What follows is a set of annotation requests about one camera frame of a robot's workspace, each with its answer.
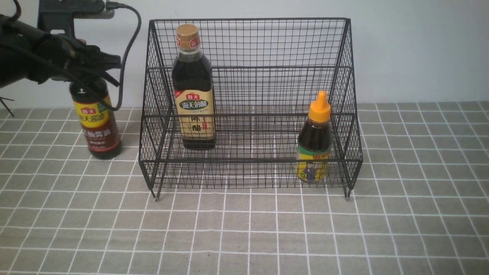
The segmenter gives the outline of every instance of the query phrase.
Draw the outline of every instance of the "black metal wire rack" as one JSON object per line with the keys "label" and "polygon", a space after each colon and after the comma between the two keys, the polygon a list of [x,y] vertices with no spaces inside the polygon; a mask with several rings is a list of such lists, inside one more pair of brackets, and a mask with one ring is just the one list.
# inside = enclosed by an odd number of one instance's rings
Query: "black metal wire rack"
{"label": "black metal wire rack", "polygon": [[[186,150],[171,78],[175,29],[200,29],[212,64],[216,147]],[[297,136],[319,90],[332,106],[325,179],[301,182]],[[153,197],[162,188],[342,187],[363,162],[350,19],[151,20],[139,164]]]}

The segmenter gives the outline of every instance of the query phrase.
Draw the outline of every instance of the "bottle label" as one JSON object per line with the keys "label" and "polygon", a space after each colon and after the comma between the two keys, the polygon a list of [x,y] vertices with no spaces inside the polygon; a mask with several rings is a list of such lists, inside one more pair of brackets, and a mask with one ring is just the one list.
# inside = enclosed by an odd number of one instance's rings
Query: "bottle label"
{"label": "bottle label", "polygon": [[214,99],[212,90],[203,92],[198,90],[175,91],[175,102],[180,117],[180,130],[185,139],[213,139],[216,129],[214,120]]}
{"label": "bottle label", "polygon": [[[301,145],[297,145],[298,160],[327,160],[330,157],[331,146],[323,152],[312,152]],[[327,164],[324,161],[299,162],[297,176],[308,183],[318,183],[327,173]]]}
{"label": "bottle label", "polygon": [[[111,103],[109,96],[104,101],[107,104]],[[119,131],[112,111],[98,102],[86,104],[74,101],[73,103],[90,150],[106,152],[119,145]]]}

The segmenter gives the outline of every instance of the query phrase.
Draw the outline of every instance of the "brand logo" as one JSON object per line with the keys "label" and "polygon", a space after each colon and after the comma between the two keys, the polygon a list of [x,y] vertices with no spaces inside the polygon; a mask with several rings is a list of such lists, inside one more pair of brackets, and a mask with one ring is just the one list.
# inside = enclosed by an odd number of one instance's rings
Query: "brand logo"
{"label": "brand logo", "polygon": [[85,114],[85,115],[94,115],[97,113],[97,110],[95,110],[94,108],[90,108],[90,107],[84,107],[84,108],[81,108],[80,110],[82,111],[82,114]]}
{"label": "brand logo", "polygon": [[190,40],[190,48],[195,48],[198,45],[200,45],[200,37],[196,37],[196,38]]}
{"label": "brand logo", "polygon": [[184,110],[199,110],[209,105],[206,100],[184,100],[180,102],[180,107]]}

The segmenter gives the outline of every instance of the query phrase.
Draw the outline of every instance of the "honey bottle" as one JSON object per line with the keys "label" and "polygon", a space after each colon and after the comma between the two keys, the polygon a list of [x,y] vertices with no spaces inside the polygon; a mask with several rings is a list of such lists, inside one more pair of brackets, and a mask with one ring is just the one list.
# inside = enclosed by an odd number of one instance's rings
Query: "honey bottle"
{"label": "honey bottle", "polygon": [[306,183],[318,183],[327,174],[333,138],[330,126],[331,106],[326,91],[320,91],[309,107],[309,114],[297,139],[297,177]]}

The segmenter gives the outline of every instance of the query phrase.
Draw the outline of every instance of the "black bottle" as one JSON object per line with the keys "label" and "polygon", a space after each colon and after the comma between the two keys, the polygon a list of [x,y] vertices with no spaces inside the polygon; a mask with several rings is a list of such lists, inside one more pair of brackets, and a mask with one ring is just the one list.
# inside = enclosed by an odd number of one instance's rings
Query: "black bottle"
{"label": "black bottle", "polygon": [[200,49],[199,29],[190,24],[177,28],[180,49],[173,62],[172,80],[180,116],[183,145],[190,150],[209,150],[216,144],[212,67]]}

